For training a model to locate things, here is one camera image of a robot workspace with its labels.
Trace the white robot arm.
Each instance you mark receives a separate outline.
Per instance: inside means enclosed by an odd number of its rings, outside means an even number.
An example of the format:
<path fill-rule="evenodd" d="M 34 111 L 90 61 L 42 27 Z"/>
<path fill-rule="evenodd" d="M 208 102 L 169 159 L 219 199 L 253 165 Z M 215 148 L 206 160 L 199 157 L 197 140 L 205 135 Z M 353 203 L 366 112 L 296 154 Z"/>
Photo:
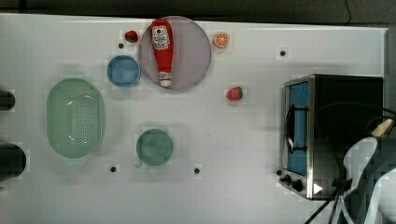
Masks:
<path fill-rule="evenodd" d="M 351 188 L 345 193 L 346 210 L 354 224 L 369 224 L 375 185 L 395 169 L 395 139 L 361 139 L 345 155 L 344 165 L 351 181 Z"/>

